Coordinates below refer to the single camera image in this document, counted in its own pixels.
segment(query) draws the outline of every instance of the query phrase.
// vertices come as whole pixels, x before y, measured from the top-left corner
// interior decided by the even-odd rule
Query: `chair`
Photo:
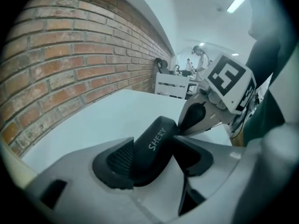
[[[189,84],[189,77],[172,76],[157,73],[155,94],[169,94],[185,99]]]

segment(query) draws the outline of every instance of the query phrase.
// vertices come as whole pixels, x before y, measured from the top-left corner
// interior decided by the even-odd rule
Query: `desk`
[[[41,173],[70,152],[125,137],[134,137],[136,140],[158,116],[178,122],[185,101],[139,91],[119,91],[55,127],[22,160]],[[229,140],[222,126],[196,137],[225,145]]]

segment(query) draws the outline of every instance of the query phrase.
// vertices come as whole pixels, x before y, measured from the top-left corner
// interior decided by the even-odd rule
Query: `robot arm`
[[[208,67],[197,93],[186,101],[178,121],[179,134],[195,135],[220,122],[230,123],[235,115],[242,114],[255,88],[254,75],[248,67],[219,55]]]

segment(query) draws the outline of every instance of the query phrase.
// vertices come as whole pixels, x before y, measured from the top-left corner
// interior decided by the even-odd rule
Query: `white ceiling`
[[[226,9],[234,0],[175,0],[179,20],[178,50],[198,42],[206,49],[240,54],[246,61],[254,40],[248,35],[251,8],[246,0],[233,14]]]

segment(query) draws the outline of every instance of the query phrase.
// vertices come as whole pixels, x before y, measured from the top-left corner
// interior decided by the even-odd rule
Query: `ceiling light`
[[[245,0],[235,0],[232,5],[229,6],[228,12],[233,13]]]

